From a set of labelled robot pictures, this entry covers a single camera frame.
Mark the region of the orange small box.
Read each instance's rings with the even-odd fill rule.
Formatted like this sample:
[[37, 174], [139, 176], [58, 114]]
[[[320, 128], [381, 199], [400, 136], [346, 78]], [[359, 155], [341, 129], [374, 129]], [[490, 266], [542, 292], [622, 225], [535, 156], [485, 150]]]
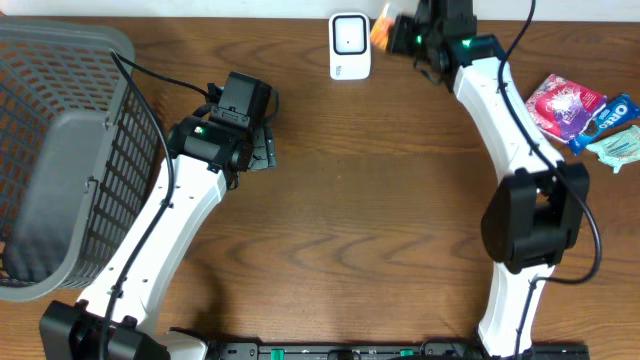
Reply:
[[370, 31], [370, 43], [373, 47], [385, 51], [390, 42], [390, 36], [396, 18], [402, 9], [392, 2], [388, 2], [382, 9]]

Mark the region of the red purple snack bag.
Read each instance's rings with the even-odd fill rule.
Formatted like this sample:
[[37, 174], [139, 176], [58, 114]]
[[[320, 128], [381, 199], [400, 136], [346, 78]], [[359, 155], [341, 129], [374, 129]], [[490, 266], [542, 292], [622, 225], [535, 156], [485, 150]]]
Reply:
[[525, 105], [543, 133], [568, 143], [587, 128], [589, 121], [606, 103], [606, 95], [550, 74]]

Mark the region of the blue Oreo cookie pack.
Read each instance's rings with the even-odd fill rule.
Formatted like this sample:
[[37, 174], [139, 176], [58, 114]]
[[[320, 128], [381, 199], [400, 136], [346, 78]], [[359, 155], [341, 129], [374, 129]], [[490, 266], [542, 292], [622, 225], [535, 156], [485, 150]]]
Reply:
[[603, 132], [621, 126], [639, 117], [639, 106], [628, 94], [621, 94], [592, 117], [586, 128], [569, 141], [568, 147], [579, 155]]

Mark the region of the light green snack packet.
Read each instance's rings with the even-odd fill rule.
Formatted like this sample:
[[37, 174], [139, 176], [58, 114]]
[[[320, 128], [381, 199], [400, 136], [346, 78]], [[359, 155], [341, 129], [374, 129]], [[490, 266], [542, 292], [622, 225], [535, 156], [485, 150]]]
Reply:
[[588, 145], [586, 149], [595, 153], [600, 162], [610, 166], [613, 173], [617, 174], [624, 165], [639, 160], [639, 127], [632, 125], [626, 130]]

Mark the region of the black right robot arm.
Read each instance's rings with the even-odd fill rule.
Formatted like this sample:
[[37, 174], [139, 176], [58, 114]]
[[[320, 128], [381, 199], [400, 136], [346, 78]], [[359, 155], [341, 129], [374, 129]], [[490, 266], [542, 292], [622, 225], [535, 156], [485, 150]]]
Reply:
[[469, 113], [493, 162], [498, 186], [481, 219], [493, 262], [486, 310], [476, 328], [486, 359], [586, 359], [581, 344], [536, 345], [531, 330], [543, 288], [578, 237], [589, 191], [582, 164], [570, 165], [537, 128], [513, 84], [508, 52], [479, 35], [468, 11], [399, 15], [387, 52], [427, 64]]

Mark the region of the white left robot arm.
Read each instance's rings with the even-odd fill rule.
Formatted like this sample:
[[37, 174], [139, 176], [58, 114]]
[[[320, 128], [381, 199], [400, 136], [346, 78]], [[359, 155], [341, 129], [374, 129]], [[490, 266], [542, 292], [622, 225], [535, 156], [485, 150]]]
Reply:
[[143, 209], [97, 279], [73, 305], [52, 302], [39, 330], [48, 359], [204, 359], [206, 339], [156, 332], [161, 305], [204, 220], [240, 173], [276, 164], [272, 117], [190, 115], [172, 127]]

